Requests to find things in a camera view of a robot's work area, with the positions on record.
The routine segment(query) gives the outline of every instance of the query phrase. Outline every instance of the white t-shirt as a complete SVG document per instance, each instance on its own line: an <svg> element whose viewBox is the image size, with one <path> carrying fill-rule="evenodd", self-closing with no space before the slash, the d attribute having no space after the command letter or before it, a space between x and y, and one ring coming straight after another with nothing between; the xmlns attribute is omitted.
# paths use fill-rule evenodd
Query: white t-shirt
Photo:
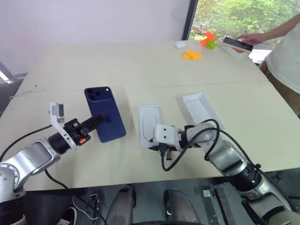
<svg viewBox="0 0 300 225"><path fill-rule="evenodd" d="M265 60L277 80L300 94L300 23L287 33Z"/></svg>

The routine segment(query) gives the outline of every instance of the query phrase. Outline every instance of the person's arm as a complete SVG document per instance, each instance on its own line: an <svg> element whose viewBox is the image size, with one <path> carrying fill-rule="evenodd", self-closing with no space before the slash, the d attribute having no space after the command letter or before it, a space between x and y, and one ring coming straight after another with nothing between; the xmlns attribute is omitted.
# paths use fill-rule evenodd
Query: person's arm
<svg viewBox="0 0 300 225"><path fill-rule="evenodd" d="M288 20L287 22L275 27L272 30L269 30L265 33L254 33L254 34L243 34L238 36L236 39L243 38L243 42L247 42L252 45L260 44L266 40L279 38L285 36L288 32L290 32L297 23L300 22L300 14L294 16L292 19Z"/></svg>

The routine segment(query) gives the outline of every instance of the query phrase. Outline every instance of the blue smartphone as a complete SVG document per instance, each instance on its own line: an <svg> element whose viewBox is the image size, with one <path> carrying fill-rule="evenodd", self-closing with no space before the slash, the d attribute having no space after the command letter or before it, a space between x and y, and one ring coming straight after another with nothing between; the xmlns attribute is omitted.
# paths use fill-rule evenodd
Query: blue smartphone
<svg viewBox="0 0 300 225"><path fill-rule="evenodd" d="M109 87L86 88L84 94L92 116L107 114L105 122L97 128L100 142L106 143L124 137L126 130L112 90Z"/></svg>

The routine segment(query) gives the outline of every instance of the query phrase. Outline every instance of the table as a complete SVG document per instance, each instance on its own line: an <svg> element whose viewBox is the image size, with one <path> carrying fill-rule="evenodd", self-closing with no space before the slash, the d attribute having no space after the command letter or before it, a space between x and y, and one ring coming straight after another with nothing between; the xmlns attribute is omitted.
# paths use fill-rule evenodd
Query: table
<svg viewBox="0 0 300 225"><path fill-rule="evenodd" d="M119 56L119 60L115 61L116 64L121 61L121 58L125 59L124 54L128 55L124 51L123 45L110 46ZM158 46L156 54L165 55L165 57L167 56L165 49L171 46L169 60L174 59L173 55L178 50L173 47L172 42L130 44L130 46L135 51L142 47L150 51L152 48L149 46L153 48ZM204 152L201 149L187 151L171 171L164 172L157 152L138 147L138 105L160 105L163 109L165 124L183 128L184 125L191 122L182 105L181 97L199 92L205 93L224 123L226 131L236 138L255 163L262 165L264 171L300 166L299 119L250 61L237 61L237 66L227 68L221 59L224 58L224 61L232 63L232 65L234 65L234 59L227 56L225 52L220 49L209 52L204 48L195 47L194 50L198 48L203 53L203 59L183 61L193 68L191 71L184 63L173 64L172 71L176 75L169 82L164 77L161 78L162 82L155 82L155 79L147 78L144 74L140 74L138 79L138 73L130 73L134 70L130 70L130 67L134 67L134 63L136 67L139 66L138 58L134 58L130 65L124 66L126 68L124 74L128 76L127 80L134 81L137 78L136 82L126 82L126 79L123 78L113 80L112 77L116 76L115 71L120 68L112 68L114 72L109 73L109 67L105 67L105 70L101 72L106 74L102 77L95 78L92 73L87 73L86 79L80 77L79 80L82 84L74 80L74 82L68 81L70 78L69 69L75 73L73 76L80 74L71 68L72 59L84 59L85 54L89 59L92 59L93 55L98 59L105 58L107 52L101 53L100 49L106 48L108 47L105 45L63 45L48 50L20 88L20 90L25 90L36 84L42 88L41 91L14 98L0 119L2 146L8 146L21 135L48 125L47 112L50 101L64 103L66 121L73 118L77 118L79 121L87 119L90 117L90 112L83 89L88 85L107 85L112 88L127 135L124 138L103 144L99 142L96 132L92 132L89 142L76 152L67 152L59 162L51 166L49 168L50 174L63 181L70 188L220 176L220 173L209 162L204 161ZM53 60L56 54L60 56L69 55L72 59L68 58L66 64L61 63L60 67L54 67ZM197 71L201 71L202 66L209 67L203 65L201 61L206 60L209 63L205 56L211 59L213 58L211 54L215 56L215 60L220 60L217 61L217 64L219 70L222 71L222 76L220 76L220 72L216 73L218 70L213 66L211 66L213 69L209 75L205 72L195 74ZM98 67L96 61L93 60L91 63L87 60L79 65L79 61L74 60L74 65L81 71L84 68L94 70ZM165 63L171 64L167 59L165 59ZM150 65L154 66L154 64L152 62L147 67L150 69ZM244 67L243 70L247 72L238 77L238 74L241 74L241 65ZM167 67L163 73L171 78L166 69ZM186 76L191 78L192 82L178 77L179 71L188 72ZM53 74L52 79L46 79L50 74ZM13 124L18 124L19 127L15 128ZM16 144L7 154L7 157L12 156L21 147L32 143L41 136L47 137L53 133L54 130L50 128L28 137ZM45 174L41 173L30 177L25 188L27 190L46 190L60 188L60 186L48 180Z"/></svg>

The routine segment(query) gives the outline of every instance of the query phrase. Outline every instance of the smartphone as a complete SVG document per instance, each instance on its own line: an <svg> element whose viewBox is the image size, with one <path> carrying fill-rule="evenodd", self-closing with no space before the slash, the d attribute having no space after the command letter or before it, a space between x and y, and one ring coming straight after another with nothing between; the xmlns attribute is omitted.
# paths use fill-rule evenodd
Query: smartphone
<svg viewBox="0 0 300 225"><path fill-rule="evenodd" d="M109 87L86 88L84 94L92 116L107 114L105 122L97 128L100 142L106 143L124 137L126 130L112 90Z"/></svg>
<svg viewBox="0 0 300 225"><path fill-rule="evenodd" d="M242 51L248 51L251 52L253 50L253 45L247 44L242 41L235 40L230 37L225 37L223 40L223 43L226 44L227 46L230 46L231 48L236 48Z"/></svg>

